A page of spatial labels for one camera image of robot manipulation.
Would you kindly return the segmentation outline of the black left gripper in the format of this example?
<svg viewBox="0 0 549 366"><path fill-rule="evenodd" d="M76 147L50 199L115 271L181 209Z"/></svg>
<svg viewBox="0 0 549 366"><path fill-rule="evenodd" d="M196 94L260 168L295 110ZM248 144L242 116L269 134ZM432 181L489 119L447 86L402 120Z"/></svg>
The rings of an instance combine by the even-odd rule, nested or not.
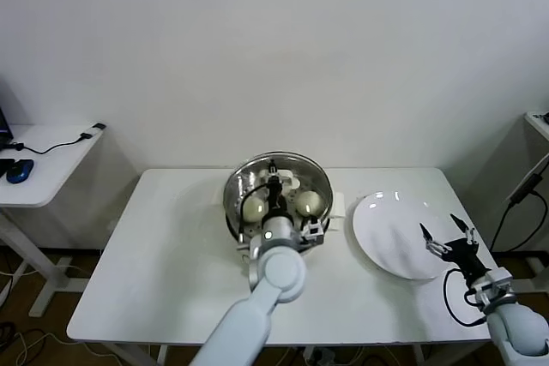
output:
<svg viewBox="0 0 549 366"><path fill-rule="evenodd" d="M270 196L268 197L268 212L267 216L286 216L287 201L282 192L282 183L279 181L280 176L278 167L273 159L268 163L268 180L273 181L268 183Z"/></svg>

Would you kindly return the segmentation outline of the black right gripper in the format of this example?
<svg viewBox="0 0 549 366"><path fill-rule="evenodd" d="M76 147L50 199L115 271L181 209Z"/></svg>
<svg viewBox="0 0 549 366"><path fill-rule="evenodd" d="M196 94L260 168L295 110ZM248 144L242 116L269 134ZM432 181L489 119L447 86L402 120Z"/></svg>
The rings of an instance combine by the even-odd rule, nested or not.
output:
<svg viewBox="0 0 549 366"><path fill-rule="evenodd" d="M464 237L442 244L436 241L425 226L420 223L419 227L425 240L425 248L433 255L443 255L444 261L455 263L461 270L466 284L472 285L482 278L489 269L477 256L479 243L475 237L475 228L469 227L464 220L453 213L450 217Z"/></svg>

